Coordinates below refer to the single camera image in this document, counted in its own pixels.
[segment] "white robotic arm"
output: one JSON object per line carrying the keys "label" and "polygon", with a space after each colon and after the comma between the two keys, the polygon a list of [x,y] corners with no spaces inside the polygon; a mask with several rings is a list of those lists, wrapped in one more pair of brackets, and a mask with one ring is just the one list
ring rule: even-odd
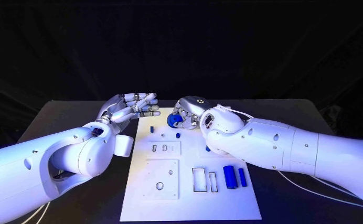
{"label": "white robotic arm", "polygon": [[203,98],[189,96],[176,104],[169,125],[199,126],[206,145],[218,154],[229,153],[267,169],[319,177],[363,198],[363,140],[247,116],[244,121],[227,107],[212,107]]}
{"label": "white robotic arm", "polygon": [[130,119],[160,115],[155,93],[116,95],[97,121],[0,149],[0,223],[58,198],[130,156],[133,138],[118,133]]}

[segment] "black background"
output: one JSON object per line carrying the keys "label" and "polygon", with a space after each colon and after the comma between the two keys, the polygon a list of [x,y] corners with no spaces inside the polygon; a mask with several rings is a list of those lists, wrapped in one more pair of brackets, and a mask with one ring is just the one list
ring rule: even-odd
{"label": "black background", "polygon": [[130,92],[362,104],[362,22],[362,0],[2,0],[2,130]]}

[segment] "small blue piece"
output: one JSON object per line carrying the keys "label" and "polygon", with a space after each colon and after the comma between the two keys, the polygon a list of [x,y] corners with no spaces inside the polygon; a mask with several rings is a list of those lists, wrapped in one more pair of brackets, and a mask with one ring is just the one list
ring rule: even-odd
{"label": "small blue piece", "polygon": [[245,172],[244,172],[244,169],[239,168],[238,169],[238,172],[239,172],[239,177],[241,177],[241,184],[242,184],[242,187],[247,187],[248,186],[248,183],[247,183],[247,178],[245,178]]}
{"label": "small blue piece", "polygon": [[237,189],[237,175],[235,175],[235,168],[232,165],[224,167],[225,172],[225,184],[228,189]]}
{"label": "small blue piece", "polygon": [[173,115],[173,114],[169,115],[167,123],[169,123],[169,126],[170,126],[172,128],[176,129],[175,123],[179,123],[179,122],[182,122],[182,121],[183,121],[183,117],[182,117],[180,115]]}

